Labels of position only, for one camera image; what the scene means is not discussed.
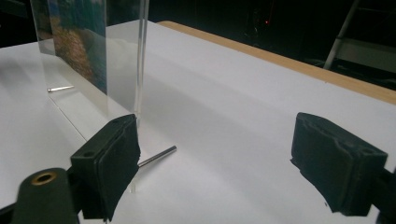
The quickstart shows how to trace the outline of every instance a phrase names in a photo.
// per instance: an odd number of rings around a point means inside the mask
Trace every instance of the white tabletop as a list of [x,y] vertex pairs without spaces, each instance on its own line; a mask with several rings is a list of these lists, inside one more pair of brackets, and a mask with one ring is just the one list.
[[[37,43],[0,49],[0,206],[29,174],[70,166],[84,143],[46,93]],[[298,112],[388,152],[396,105],[150,23],[140,127],[143,168],[114,223],[375,223],[332,214],[290,162]],[[82,221],[100,223],[100,221]]]

